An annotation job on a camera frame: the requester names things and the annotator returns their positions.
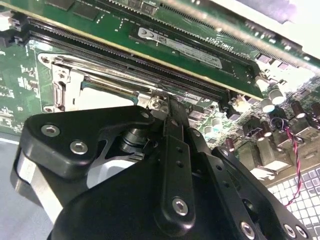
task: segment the motherboard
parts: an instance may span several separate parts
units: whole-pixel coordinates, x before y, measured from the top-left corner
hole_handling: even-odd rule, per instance
[[[320,136],[320,61],[213,1],[2,0],[0,131],[40,113],[184,103],[259,179]]]

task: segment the white grid surface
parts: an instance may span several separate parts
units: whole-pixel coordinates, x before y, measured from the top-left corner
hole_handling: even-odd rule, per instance
[[[313,240],[320,240],[320,167],[302,173],[300,196],[287,209],[303,223]],[[297,177],[274,185],[268,190],[284,205],[297,191]]]

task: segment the capacitor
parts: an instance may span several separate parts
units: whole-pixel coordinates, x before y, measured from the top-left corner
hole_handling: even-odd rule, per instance
[[[262,140],[265,139],[265,136],[264,134],[262,133],[262,131],[259,131],[256,135],[255,135],[255,138],[258,142],[261,142]]]
[[[314,102],[311,104],[312,112],[316,119],[320,120],[320,103]]]
[[[211,125],[205,126],[203,131],[204,131],[204,136],[207,138],[211,138],[214,133],[214,129]]]
[[[234,101],[233,107],[237,112],[245,113],[249,110],[250,104],[247,102],[245,96],[238,94],[236,96],[236,100]]]
[[[293,113],[297,119],[301,119],[306,116],[306,113],[305,113],[304,109],[302,108],[299,101],[292,102],[291,108],[292,108]]]
[[[225,146],[230,152],[233,152],[235,150],[234,141],[232,140],[231,137],[227,137],[225,139]]]
[[[269,97],[274,105],[282,104],[285,101],[285,96],[278,88],[274,88],[269,92]]]
[[[269,97],[265,97],[261,102],[260,106],[264,113],[270,113],[275,109],[275,105],[273,105],[271,99]]]
[[[262,134],[263,136],[270,137],[272,135],[272,131],[270,129],[270,125],[267,121],[261,122]]]
[[[214,117],[211,122],[212,128],[215,131],[220,131],[224,127],[221,117]]]

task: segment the black bracket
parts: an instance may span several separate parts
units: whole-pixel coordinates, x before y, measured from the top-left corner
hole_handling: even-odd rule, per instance
[[[181,103],[167,101],[164,120],[130,106],[36,115],[25,122],[11,180],[47,213],[58,203],[50,240],[311,238],[231,152],[208,148],[189,127]],[[144,158],[88,189],[92,166],[135,151]],[[43,196],[43,186],[53,202]]]

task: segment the barcode sticker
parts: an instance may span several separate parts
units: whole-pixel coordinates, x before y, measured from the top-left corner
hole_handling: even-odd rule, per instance
[[[174,50],[177,50],[180,53],[187,55],[188,57],[197,59],[201,62],[204,62],[206,64],[214,66],[218,69],[222,69],[222,64],[221,64],[221,61],[219,58],[214,57],[210,54],[207,54],[203,51],[194,49],[194,48],[187,46],[185,44],[182,44],[180,42],[171,40],[167,37],[161,36],[153,31],[146,29],[146,28],[140,27],[139,31],[138,31],[138,36],[142,39],[156,41],[160,44],[163,44],[163,45],[168,46]]]

